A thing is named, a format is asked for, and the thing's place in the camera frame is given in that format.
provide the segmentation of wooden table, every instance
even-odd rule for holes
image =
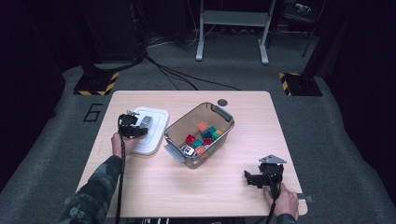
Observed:
[[[168,126],[198,104],[217,104],[233,115],[235,126],[223,147],[196,170],[176,161],[162,140],[152,155],[127,157],[122,193],[122,217],[255,217],[269,214],[262,189],[248,185],[244,170],[260,173],[259,159],[270,154],[287,161],[283,182],[288,189],[302,189],[282,133],[271,96],[266,91],[116,91],[92,147],[78,188],[111,156],[110,137],[117,119],[139,106],[165,109]],[[116,190],[109,217],[116,215]],[[307,212],[300,200],[300,215]]]

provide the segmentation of yellow and black hazard tape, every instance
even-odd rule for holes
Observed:
[[[114,85],[116,84],[117,77],[119,77],[120,73],[116,73],[111,77],[110,82],[107,85],[105,91],[75,91],[75,95],[109,95],[111,90],[113,90]]]
[[[282,82],[283,91],[286,95],[291,95],[290,87],[286,81],[286,75],[299,76],[299,73],[279,73],[280,81]]]

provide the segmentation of black cable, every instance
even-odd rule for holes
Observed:
[[[121,159],[122,159],[122,166],[121,166],[121,172],[120,172],[120,183],[119,183],[119,196],[118,196],[118,201],[117,201],[117,215],[116,215],[116,224],[120,223],[120,210],[121,210],[121,197],[122,197],[122,184],[123,184],[123,175],[124,175],[124,170],[125,170],[125,143],[123,141],[121,132],[120,132],[120,120],[121,116],[119,116],[119,121],[118,121],[118,133],[120,136],[121,140]]]
[[[178,74],[175,74],[175,73],[173,73],[173,72],[169,72],[169,71],[167,70],[167,69],[168,69],[167,67],[164,67],[163,65],[160,65],[160,64],[156,63],[152,58],[150,58],[150,57],[147,55],[147,53],[145,54],[145,57],[146,57],[146,59],[147,59],[149,62],[154,63],[154,64],[160,69],[160,71],[161,71],[165,76],[169,77],[169,75],[167,75],[164,71],[166,71],[166,72],[172,74],[173,76],[179,77],[180,80],[183,80],[183,81],[189,83],[196,91],[198,91],[198,88],[197,88],[194,84],[192,84],[190,81],[188,81],[186,78],[184,78],[184,77],[182,77],[182,76],[180,76],[180,75],[178,75]]]
[[[190,85],[192,85],[197,91],[198,91],[198,89],[197,89],[190,81],[188,81],[186,78],[184,78],[184,77],[182,77],[182,76],[190,77],[190,78],[193,78],[193,79],[196,79],[196,80],[199,80],[199,81],[203,81],[203,82],[207,82],[207,83],[211,83],[211,84],[215,84],[215,85],[220,85],[220,86],[223,86],[223,87],[228,87],[228,88],[234,89],[234,90],[236,90],[236,91],[241,91],[240,89],[238,89],[238,88],[236,88],[236,87],[233,87],[233,86],[221,84],[221,83],[218,83],[218,82],[215,82],[215,81],[210,81],[210,80],[206,80],[206,79],[202,79],[202,78],[198,78],[198,77],[193,77],[193,76],[190,76],[190,75],[187,75],[187,74],[178,72],[178,71],[176,71],[176,70],[174,70],[174,69],[171,69],[171,68],[169,68],[169,67],[166,67],[166,66],[164,66],[164,65],[161,65],[161,64],[159,64],[159,63],[156,63],[151,57],[149,57],[149,55],[148,55],[147,53],[145,54],[145,58],[146,58],[149,62],[154,63],[162,72],[163,72],[163,70],[165,70],[166,72],[172,74],[173,76],[182,78],[184,81],[186,81],[186,82],[188,82]]]
[[[265,224],[269,224],[271,222],[272,216],[274,215],[274,211],[275,211],[275,207],[276,207],[276,195],[275,195],[275,191],[274,189],[276,188],[276,186],[274,185],[274,182],[271,178],[271,176],[268,174],[268,171],[263,168],[265,173],[267,174],[269,180],[270,180],[270,190],[271,190],[271,197],[273,198],[273,202],[271,204],[271,210],[270,213],[268,214],[267,219],[265,220]],[[264,219],[264,217],[261,217],[259,220],[257,220],[254,224],[259,224],[262,220]]]
[[[134,63],[126,64],[126,65],[120,66],[120,67],[115,67],[115,68],[98,68],[98,67],[96,67],[96,68],[101,71],[116,73],[116,72],[120,72],[120,71],[123,71],[128,68],[132,68],[135,65],[138,65],[139,63],[141,63],[142,61],[143,61],[143,58],[138,58]]]

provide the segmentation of teal block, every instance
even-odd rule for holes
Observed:
[[[210,135],[212,135],[213,133],[215,133],[216,132],[216,128],[215,127],[210,127],[210,128],[208,128],[207,129],[209,132],[210,132]]]
[[[209,131],[209,129],[203,131],[201,135],[203,138],[212,138],[212,133]]]
[[[200,147],[203,143],[204,141],[201,140],[200,138],[195,138],[195,140],[192,142],[192,145],[194,147]]]

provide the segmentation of clear plastic container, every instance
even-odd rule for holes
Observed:
[[[213,139],[210,145],[206,145],[202,153],[186,153],[184,151],[186,147],[194,148],[186,142],[189,134],[201,140],[205,139],[198,128],[202,123],[208,127],[215,127],[221,132],[221,135]],[[222,107],[211,103],[202,103],[165,130],[164,137],[168,143],[165,149],[177,161],[184,163],[190,169],[196,169],[224,144],[227,134],[233,126],[233,116]]]

